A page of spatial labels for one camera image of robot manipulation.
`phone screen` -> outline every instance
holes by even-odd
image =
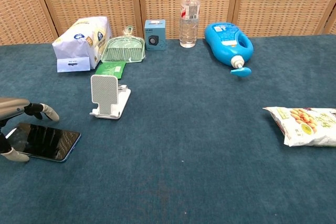
[[[19,123],[6,137],[18,152],[63,161],[79,140],[80,133]]]

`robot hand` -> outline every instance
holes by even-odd
[[[4,127],[7,121],[22,113],[33,115],[42,119],[41,112],[53,121],[59,121],[58,114],[48,105],[43,103],[30,103],[26,99],[18,98],[0,98],[0,154],[11,161],[26,162],[29,157],[17,152],[8,143],[4,134],[1,133],[1,127]]]

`snack bag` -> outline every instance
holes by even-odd
[[[112,38],[108,18],[80,18],[53,42],[57,72],[96,68],[107,41]]]
[[[266,107],[288,146],[336,146],[336,109]]]

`white phone stand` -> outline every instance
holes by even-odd
[[[115,76],[94,74],[91,76],[92,102],[98,104],[90,115],[97,118],[119,119],[126,106],[131,90],[126,85],[118,85]]]

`plastic bottle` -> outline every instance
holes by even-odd
[[[200,0],[181,0],[180,45],[193,47],[197,40]]]

